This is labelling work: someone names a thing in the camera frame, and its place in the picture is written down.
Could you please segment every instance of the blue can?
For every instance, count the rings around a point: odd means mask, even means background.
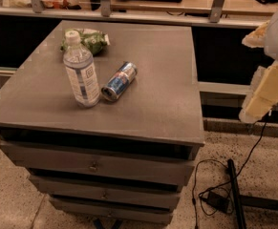
[[[131,62],[125,62],[101,89],[103,97],[109,101],[117,101],[138,74],[138,68]]]

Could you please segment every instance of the green wrapper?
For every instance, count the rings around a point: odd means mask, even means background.
[[[91,29],[67,29],[66,31],[78,31],[81,38],[81,43],[92,53],[92,55],[98,54],[105,46],[110,45],[109,37],[107,34],[91,30]],[[61,50],[65,51],[68,45],[65,38],[62,40]]]

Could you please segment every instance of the speckled floor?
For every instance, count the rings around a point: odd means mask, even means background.
[[[227,127],[226,123],[207,121],[204,123],[205,146],[201,148],[196,162],[214,158],[226,164],[233,158],[238,170],[246,160],[251,147],[258,140],[260,128],[254,135],[246,132],[246,127]],[[278,127],[266,127],[265,136],[253,152],[250,161],[240,174],[239,186],[243,195],[278,199]],[[196,195],[209,186],[227,180],[225,169],[212,162],[199,165],[197,173]],[[191,229],[195,227],[195,214],[191,203],[194,176],[182,190],[182,198],[174,217],[168,226],[124,221],[120,229]],[[198,203],[199,228],[237,228],[235,213],[226,215],[217,212],[206,216]],[[203,206],[212,212],[207,205]],[[247,228],[278,229],[278,212],[245,208]],[[40,194],[28,181],[28,172],[15,167],[0,151],[0,229],[92,229],[96,218],[85,215],[67,214],[55,210],[49,203],[49,197]],[[101,218],[105,228],[111,228],[113,219]]]

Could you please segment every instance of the power cord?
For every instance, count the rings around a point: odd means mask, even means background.
[[[267,126],[267,120],[268,120],[268,117],[270,116],[270,114],[271,114],[271,112],[269,112],[269,114],[267,115],[267,118],[266,118],[265,123],[264,123],[263,128],[262,128],[262,131],[261,131],[261,133],[260,133],[259,139],[256,141],[256,143],[255,143],[255,144],[253,145],[253,147],[251,148],[251,150],[250,150],[250,152],[249,152],[249,155],[247,156],[245,162],[243,163],[241,169],[240,169],[239,172],[236,174],[236,176],[235,176],[234,179],[236,179],[237,176],[243,171],[243,169],[244,169],[244,167],[246,166],[246,164],[248,163],[248,161],[249,161],[249,159],[250,159],[250,157],[251,157],[251,155],[252,155],[254,149],[255,149],[256,146],[260,143],[260,141],[262,140],[265,127]],[[219,163],[219,164],[221,164],[221,165],[225,168],[225,170],[227,170],[227,166],[224,165],[221,161],[216,160],[216,159],[204,159],[204,160],[200,161],[200,162],[197,164],[196,170],[195,170],[195,176],[194,176],[194,185],[193,185],[193,188],[192,188],[192,203],[193,203],[193,205],[194,205],[194,210],[195,210],[195,229],[198,229],[198,228],[199,228],[199,226],[198,226],[198,213],[197,213],[197,201],[196,201],[196,199],[195,199],[195,189],[196,189],[196,185],[197,185],[197,171],[198,171],[198,168],[199,168],[200,164],[202,164],[202,163],[204,163],[204,162],[215,162],[215,163]],[[201,201],[201,206],[202,206],[203,212],[204,212],[207,216],[212,216],[212,215],[214,215],[218,210],[215,210],[215,211],[212,212],[211,214],[207,214],[206,211],[204,210],[203,204],[202,204],[202,201],[205,200],[205,198],[203,197],[203,195],[204,195],[205,193],[209,193],[209,192],[211,192],[211,191],[213,191],[213,190],[215,190],[215,189],[224,189],[224,190],[227,192],[227,197],[226,197],[226,198],[230,198],[230,200],[232,201],[231,196],[230,196],[230,192],[228,192],[225,188],[222,188],[223,186],[225,186],[225,185],[227,185],[227,184],[230,184],[231,181],[232,181],[232,180],[223,182],[223,183],[221,183],[221,184],[219,184],[219,185],[217,185],[217,186],[215,186],[215,187],[209,187],[209,188],[207,188],[206,190],[204,190],[204,191],[202,191],[202,192],[200,192],[200,193],[198,194],[198,197],[199,197],[199,199],[200,199],[200,201]],[[233,211],[234,211],[234,206],[232,206],[232,211],[229,212],[228,214],[232,214]]]

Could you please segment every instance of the cabinet top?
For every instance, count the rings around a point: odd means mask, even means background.
[[[77,106],[60,51],[69,28],[109,35],[111,45],[95,56],[99,87],[124,61],[137,65],[139,74],[117,102]],[[0,126],[203,145],[191,29],[62,21],[0,90]]]

